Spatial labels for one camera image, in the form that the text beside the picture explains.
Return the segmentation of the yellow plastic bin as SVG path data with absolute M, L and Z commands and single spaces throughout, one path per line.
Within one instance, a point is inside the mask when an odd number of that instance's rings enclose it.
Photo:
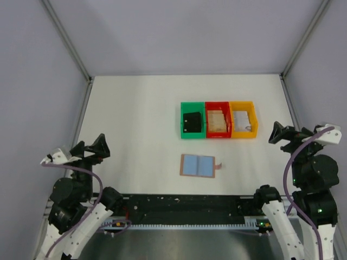
M 232 139 L 254 139 L 258 133 L 258 120 L 251 101 L 230 101 Z

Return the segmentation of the red plastic bin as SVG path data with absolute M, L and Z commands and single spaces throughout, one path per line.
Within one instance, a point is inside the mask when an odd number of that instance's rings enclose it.
M 233 121 L 229 102 L 206 102 L 205 117 L 206 138 L 231 138 Z

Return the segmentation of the brown leather card holder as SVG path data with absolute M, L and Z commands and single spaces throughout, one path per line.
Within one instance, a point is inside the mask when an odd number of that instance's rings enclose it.
M 216 164 L 213 156 L 182 154 L 179 175 L 187 177 L 215 178 L 222 163 Z

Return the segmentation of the green plastic bin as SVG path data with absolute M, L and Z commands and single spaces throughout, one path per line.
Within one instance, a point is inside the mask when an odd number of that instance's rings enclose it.
M 204 102 L 181 102 L 180 130 L 182 139 L 206 138 Z

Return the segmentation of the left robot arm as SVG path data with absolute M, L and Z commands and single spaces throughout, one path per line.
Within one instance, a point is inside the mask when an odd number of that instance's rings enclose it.
M 49 196 L 53 204 L 37 259 L 78 259 L 102 223 L 122 211 L 123 196 L 104 187 L 92 171 L 110 155 L 101 133 L 91 145 L 80 141 L 71 149 L 57 148 L 41 161 L 44 167 L 64 168 L 72 174 L 53 185 Z

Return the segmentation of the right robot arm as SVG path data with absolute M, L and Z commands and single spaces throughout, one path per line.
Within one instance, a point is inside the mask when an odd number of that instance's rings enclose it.
M 287 140 L 281 150 L 291 155 L 282 177 L 290 205 L 284 206 L 275 187 L 263 185 L 254 193 L 253 208 L 269 220 L 284 259 L 334 258 L 338 210 L 330 189 L 339 184 L 338 164 L 320 151 L 341 138 L 340 128 L 329 123 L 313 131 L 273 125 L 268 142 Z

